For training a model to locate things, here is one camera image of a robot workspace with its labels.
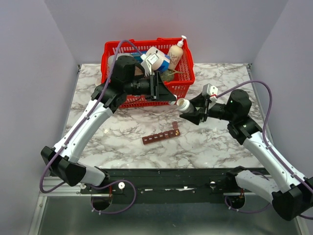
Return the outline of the white pill bottle blue label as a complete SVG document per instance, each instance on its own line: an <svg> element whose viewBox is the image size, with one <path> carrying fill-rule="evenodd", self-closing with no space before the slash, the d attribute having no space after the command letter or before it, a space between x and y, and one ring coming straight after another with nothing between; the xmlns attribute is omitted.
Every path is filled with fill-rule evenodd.
<svg viewBox="0 0 313 235"><path fill-rule="evenodd" d="M176 105L178 107L178 110L183 114L192 113L195 110L193 104L185 98L178 99Z"/></svg>

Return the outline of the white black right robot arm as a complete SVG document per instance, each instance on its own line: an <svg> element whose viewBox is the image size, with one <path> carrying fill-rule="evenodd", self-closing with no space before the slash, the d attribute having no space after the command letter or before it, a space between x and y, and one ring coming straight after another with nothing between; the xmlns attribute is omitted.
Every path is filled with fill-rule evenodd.
<svg viewBox="0 0 313 235"><path fill-rule="evenodd" d="M180 117L195 125L207 118L228 121L232 138L252 153L272 177L266 180L239 166L229 172L225 187L235 192L247 189L272 204L277 214L291 221L313 206L313 180L292 166L266 138L264 130L249 115L252 105L247 92L236 89L226 104L217 103L216 93L201 93L177 101Z"/></svg>

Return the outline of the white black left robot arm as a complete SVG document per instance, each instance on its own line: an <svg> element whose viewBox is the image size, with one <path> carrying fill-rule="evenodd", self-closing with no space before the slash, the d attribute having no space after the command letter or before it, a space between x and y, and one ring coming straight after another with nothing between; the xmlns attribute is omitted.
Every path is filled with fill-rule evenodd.
<svg viewBox="0 0 313 235"><path fill-rule="evenodd" d="M53 147L41 150L48 169L69 186L89 184L97 193L109 186L104 171L79 163L80 156L99 127L126 101L128 95L145 96L148 101L174 102L176 96L164 85L158 71L136 75L144 67L131 56L120 56L104 84L97 86L84 113L70 131Z"/></svg>

